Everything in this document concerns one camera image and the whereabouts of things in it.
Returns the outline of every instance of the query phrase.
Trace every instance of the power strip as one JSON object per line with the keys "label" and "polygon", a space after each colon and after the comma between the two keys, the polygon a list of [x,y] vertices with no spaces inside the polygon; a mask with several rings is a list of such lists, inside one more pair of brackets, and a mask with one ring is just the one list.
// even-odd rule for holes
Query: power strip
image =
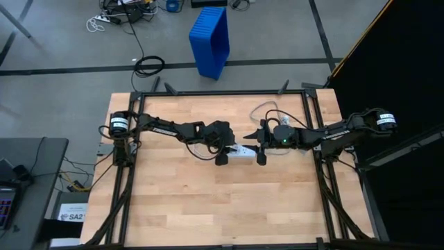
{"label": "power strip", "polygon": [[101,15],[97,15],[94,18],[95,18],[95,20],[99,20],[99,21],[102,21],[102,22],[107,22],[107,23],[111,22],[110,18],[101,16]]}
{"label": "power strip", "polygon": [[247,149],[244,146],[240,144],[235,144],[232,146],[233,149],[236,149],[236,151],[230,152],[227,154],[229,158],[255,158],[256,152],[254,152],[251,149]]}

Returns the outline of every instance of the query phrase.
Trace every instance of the desk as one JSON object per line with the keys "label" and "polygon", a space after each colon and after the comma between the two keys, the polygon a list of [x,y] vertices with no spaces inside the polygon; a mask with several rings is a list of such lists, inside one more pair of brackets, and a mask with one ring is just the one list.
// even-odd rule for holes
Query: desk
{"label": "desk", "polygon": [[[13,166],[22,164],[28,170],[34,164],[42,138],[0,139],[0,158]],[[57,173],[62,165],[68,139],[44,138],[32,175]],[[34,184],[24,190],[23,199],[12,219],[12,226],[0,239],[1,249],[32,249],[40,232],[57,174],[35,177]]]}
{"label": "desk", "polygon": [[[128,109],[129,96],[111,96],[106,121],[110,113]],[[325,124],[341,120],[334,90],[318,90],[318,99]],[[237,143],[255,144],[242,138],[257,128],[248,114],[270,100],[307,122],[299,94],[147,97],[144,112],[177,123],[228,121]],[[312,103],[309,105],[316,121]],[[260,119],[272,108],[262,107],[255,116]],[[173,137],[145,132],[140,139],[143,145],[137,155],[126,247],[307,243],[316,237],[327,240],[311,151],[269,156],[266,166],[253,159],[230,159],[228,165],[218,167],[213,161],[195,159]],[[343,153],[340,159],[353,164],[349,154]],[[111,159],[100,164],[94,179],[110,164]],[[335,163],[334,168],[343,207],[363,232],[373,235],[358,176],[341,163]],[[81,242],[93,236],[108,214],[116,171],[109,171],[89,196]],[[118,216],[114,241],[119,223]],[[337,222],[335,229],[339,235]]]}

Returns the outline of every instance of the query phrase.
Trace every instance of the table leg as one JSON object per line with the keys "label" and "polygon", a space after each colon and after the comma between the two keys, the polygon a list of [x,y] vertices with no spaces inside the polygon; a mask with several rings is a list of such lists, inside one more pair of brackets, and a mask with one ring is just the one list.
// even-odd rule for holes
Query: table leg
{"label": "table leg", "polygon": [[3,13],[3,15],[5,15],[5,17],[8,18],[9,21],[12,22],[12,24],[14,24],[27,38],[31,37],[31,34],[11,15],[11,13],[8,12],[8,10],[6,10],[2,4],[0,4],[0,12]]}

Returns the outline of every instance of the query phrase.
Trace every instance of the black metal frame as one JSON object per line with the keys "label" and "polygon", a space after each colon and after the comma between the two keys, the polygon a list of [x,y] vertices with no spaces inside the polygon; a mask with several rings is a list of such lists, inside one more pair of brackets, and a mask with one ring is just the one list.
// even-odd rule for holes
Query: black metal frame
{"label": "black metal frame", "polygon": [[[176,96],[207,96],[207,95],[252,95],[252,94],[277,94],[277,90],[234,90],[234,91],[204,91],[204,92],[178,92]],[[302,106],[304,108],[305,117],[307,120],[307,126],[313,128],[313,121],[311,120],[311,113],[309,109],[308,97],[311,97],[314,105],[314,111],[316,115],[316,121],[319,126],[323,126],[323,120],[321,115],[321,110],[319,108],[318,98],[316,96],[315,90],[285,90],[283,94],[300,94],[302,97]],[[167,97],[172,96],[169,92],[132,92],[130,95],[130,103],[128,110],[134,110],[136,101],[139,102],[138,113],[142,114],[144,111],[145,100],[147,97]],[[319,190],[321,192],[321,199],[323,203],[323,212],[325,215],[325,222],[328,230],[328,235],[330,243],[323,243],[322,238],[316,238],[316,243],[297,243],[297,244],[251,244],[251,245],[230,245],[230,246],[183,246],[183,247],[128,247],[124,249],[327,249],[328,247],[341,248],[341,249],[369,249],[372,247],[378,247],[378,249],[389,249],[392,245],[387,242],[378,242],[377,240],[369,241],[369,237],[363,234],[357,225],[348,216],[347,212],[342,208],[341,198],[339,196],[339,189],[336,182],[336,176],[334,174],[333,164],[331,162],[326,162],[327,170],[330,175],[330,184],[332,190],[328,188],[327,182],[324,178],[323,173],[323,161],[319,151],[314,151],[314,162],[316,166],[316,175],[318,177]],[[137,159],[137,150],[135,152],[134,161]],[[129,207],[130,207],[130,197],[133,188],[133,181],[135,175],[135,164],[130,167],[128,173],[127,182],[129,185],[129,197],[125,202],[123,207],[123,213],[121,218],[121,226],[119,231],[119,241],[118,245],[123,246],[126,238],[126,227],[128,223]],[[123,167],[118,167],[116,182],[114,184],[114,192],[112,196],[113,208],[119,198],[121,182],[123,176]],[[336,232],[334,230],[332,214],[330,210],[330,204],[332,204],[337,212],[339,219],[339,226],[341,230],[342,238],[336,237]],[[357,240],[350,240],[348,235],[348,229]],[[106,235],[105,244],[112,244],[112,234],[114,230],[114,225],[112,225]]]}

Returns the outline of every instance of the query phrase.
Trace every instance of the gray desk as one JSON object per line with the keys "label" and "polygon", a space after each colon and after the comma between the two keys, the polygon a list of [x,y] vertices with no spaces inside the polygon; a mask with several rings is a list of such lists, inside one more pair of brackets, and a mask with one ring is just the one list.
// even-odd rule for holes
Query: gray desk
{"label": "gray desk", "polygon": [[[30,170],[34,164],[41,139],[0,139],[0,158],[8,159],[14,166],[22,164]],[[45,138],[32,175],[58,172],[67,146],[68,139]],[[56,180],[57,174],[35,177],[34,184],[24,191],[23,199],[12,219],[10,230],[0,239],[0,249],[25,250],[33,248]]]}

